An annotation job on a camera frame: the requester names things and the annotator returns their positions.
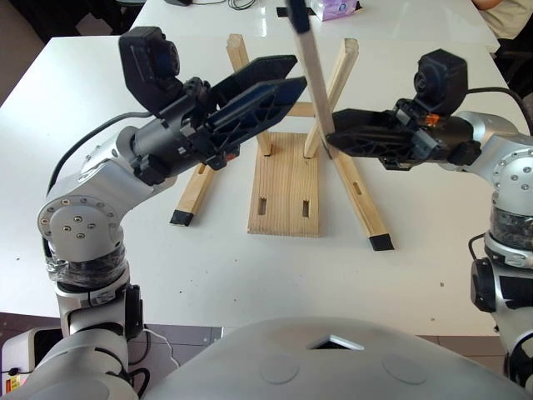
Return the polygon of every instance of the tissue box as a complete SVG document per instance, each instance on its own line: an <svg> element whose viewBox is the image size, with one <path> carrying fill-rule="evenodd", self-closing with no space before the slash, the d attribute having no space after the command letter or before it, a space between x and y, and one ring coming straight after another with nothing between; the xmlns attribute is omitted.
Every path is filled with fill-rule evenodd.
<svg viewBox="0 0 533 400"><path fill-rule="evenodd" d="M321 21L345 17L360 8L358 0L311 0L311 9Z"/></svg>

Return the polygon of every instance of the white surface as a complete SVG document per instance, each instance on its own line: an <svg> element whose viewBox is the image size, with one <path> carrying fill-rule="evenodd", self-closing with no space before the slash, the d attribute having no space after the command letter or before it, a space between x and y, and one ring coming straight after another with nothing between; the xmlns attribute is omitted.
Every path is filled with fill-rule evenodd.
<svg viewBox="0 0 533 400"><path fill-rule="evenodd" d="M349 17L325 22L311 17L315 34L331 38L481 44L492 53L500 46L471 0L362 0L361 3L363 9ZM230 33L240 33L245 38L290 38L290 24L287 18L277 16L276 7L285 7L285 2L257 0L248 10L235 11L226 3L178 7L164 0L147 0L134 26L155 25L174 38L226 38Z"/></svg>
<svg viewBox="0 0 533 400"><path fill-rule="evenodd" d="M225 38L169 38L180 49L182 79L196 75L214 84L232 71ZM318 45L329 75L340 43L320 38ZM251 58L296 50L292 40L265 38L250 38L247 47ZM504 84L483 47L442 47L468 60L471 87ZM433 49L428 42L361 41L337 109L381 110L412 97L417 61ZM526 129L504 94L471 95L463 109L498 113ZM0 108L0 312L57 316L36 228L50 173L90 129L135 110L141 107L123 83L116 37L53 39ZM79 167L90 149L124 125L89 143L67 169ZM290 117L276 129L307 133L310 127L310 118ZM386 172L377 160L360 160L396 247L373 252L332 162L322 157L323 237L254 236L247 234L247 219L255 149L249 141L217 174L193 226L168 224L189 173L125 217L132 281L142 287L148 323L238 327L273 317L331 315L416 334L492 333L490 316L470 302L466 248L468 238L488 228L489 185L435 165Z"/></svg>

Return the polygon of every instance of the black cable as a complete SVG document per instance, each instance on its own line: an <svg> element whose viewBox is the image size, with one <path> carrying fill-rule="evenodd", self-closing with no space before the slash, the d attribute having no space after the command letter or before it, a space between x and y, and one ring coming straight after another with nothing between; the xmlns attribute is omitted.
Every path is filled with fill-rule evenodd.
<svg viewBox="0 0 533 400"><path fill-rule="evenodd" d="M2 371L0 373L6 373L7 375L9 375L10 377L14 377L15 375L28 375L29 373L32 373L33 371L28 371L28 372L21 372L20 371L20 368L11 368L7 371Z"/></svg>
<svg viewBox="0 0 533 400"><path fill-rule="evenodd" d="M195 6L209 6L211 4L225 3L227 0L221 0L220 2L192 2Z"/></svg>
<svg viewBox="0 0 533 400"><path fill-rule="evenodd" d="M472 256L472 259L475 261L477 260L477 256L476 256L476 253L474 252L474 247L473 247L473 244L476 240L479 240L481 238L483 238L485 236L484 233L480 234L480 235L476 235L474 236L472 239L470 239L468 241L468 251L470 252L470 255Z"/></svg>
<svg viewBox="0 0 533 400"><path fill-rule="evenodd" d="M130 367L143 362L144 359L147 357L148 353L150 352L150 348L152 348L152 335L148 331L144 331L144 333L147 335L147 345L144 348L144 353L142 354L141 358L139 358L138 360L133 361L133 362L128 362L127 365L129 365Z"/></svg>
<svg viewBox="0 0 533 400"><path fill-rule="evenodd" d="M533 121L531 121L531 116L527 112L526 105L524 104L520 96L518 96L518 94L516 94L512 90L507 89L506 87L476 87L474 89L469 89L468 92L466 93L470 94L470 93L488 93L488 92L505 93L511 96L513 100L515 100L516 104L518 104L518 108L520 109L520 111L522 111L522 114L524 115L527 128L530 131L530 136L533 136Z"/></svg>
<svg viewBox="0 0 533 400"><path fill-rule="evenodd" d="M144 381L142 381L141 388L137 392L138 397L141 398L144 392L147 390L148 383L150 382L150 371L148 371L146 368L138 368L135 371L130 372L130 378L134 378L139 373L144 375Z"/></svg>
<svg viewBox="0 0 533 400"><path fill-rule="evenodd" d="M237 11L247 10L256 2L257 0L227 0L227 4L230 6L230 8L233 8Z"/></svg>
<svg viewBox="0 0 533 400"><path fill-rule="evenodd" d="M50 182L48 183L48 189L47 194L50 193L50 190L52 189L53 185L57 182L57 177L59 176L59 173L61 172L61 168L65 165L67 160L83 145L85 144L89 139L94 138L96 135L98 135L101 131L104 129L107 129L111 127L114 123L118 123L119 121L126 119L126 118L148 118L151 117L151 112L125 112L124 114L117 115L116 117L111 118L110 120L104 122L99 127L93 129L91 132L89 132L87 135L82 137L80 140L78 140L72 147L70 147L65 154L63 154L63 157L59 160L59 162L56 164L56 167L53 169L52 176L50 177ZM52 254L50 253L50 248L48 247L48 241L47 239L42 239L42 249L44 250L44 255L47 258L50 258Z"/></svg>

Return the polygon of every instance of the wooden slat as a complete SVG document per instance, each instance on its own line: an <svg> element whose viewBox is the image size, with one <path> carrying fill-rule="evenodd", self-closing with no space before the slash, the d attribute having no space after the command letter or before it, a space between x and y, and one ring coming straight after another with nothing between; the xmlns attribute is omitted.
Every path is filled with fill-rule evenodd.
<svg viewBox="0 0 533 400"><path fill-rule="evenodd" d="M320 236L318 157L302 156L306 134L271 133L270 157L257 151L248 232Z"/></svg>
<svg viewBox="0 0 533 400"><path fill-rule="evenodd" d="M226 50L235 71L238 71L250 62L242 35L232 33L227 39ZM268 131L259 133L256 138L263 156L268 156L271 151L271 139Z"/></svg>
<svg viewBox="0 0 533 400"><path fill-rule="evenodd" d="M188 227L192 218L202 205L209 183L215 171L204 164L198 164L192 173L191 179L185 187L182 198L172 214L171 223Z"/></svg>
<svg viewBox="0 0 533 400"><path fill-rule="evenodd" d="M339 88L344 86L340 82L347 77L344 73L334 73L333 77L336 76L339 83L334 82L335 80L332 79L329 86L330 93L327 93L312 30L296 34L296 45L300 54L300 63L306 74L307 87L313 101L318 131L323 139L326 133L335 131L328 98L331 96L332 99L335 99L335 96L340 96ZM374 250L393 249L391 237L354 162L351 158L332 147L330 148L330 155L344 183L351 205L361 220Z"/></svg>
<svg viewBox="0 0 533 400"><path fill-rule="evenodd" d="M312 102L297 102L287 114L288 117L315 117Z"/></svg>
<svg viewBox="0 0 533 400"><path fill-rule="evenodd" d="M356 39L344 39L342 41L341 50L335 62L335 67L333 67L333 72L330 77L330 82L327 88L327 100L330 104L330 111L333 112L339 98L342 94L342 89L346 85L346 81L350 77L351 70L353 65L356 63L357 56L359 55L359 45L357 44ZM318 123L315 122L313 127L307 136L306 146L304 147L304 157L313 158L315 157L316 150L318 149L318 144L320 143L321 137L320 129Z"/></svg>

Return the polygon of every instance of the person's arm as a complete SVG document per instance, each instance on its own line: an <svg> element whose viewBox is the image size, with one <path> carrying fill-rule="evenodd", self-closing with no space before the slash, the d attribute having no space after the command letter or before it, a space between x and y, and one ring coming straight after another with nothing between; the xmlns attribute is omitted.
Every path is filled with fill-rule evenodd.
<svg viewBox="0 0 533 400"><path fill-rule="evenodd" d="M489 10L496 7L503 0L472 0L478 10Z"/></svg>

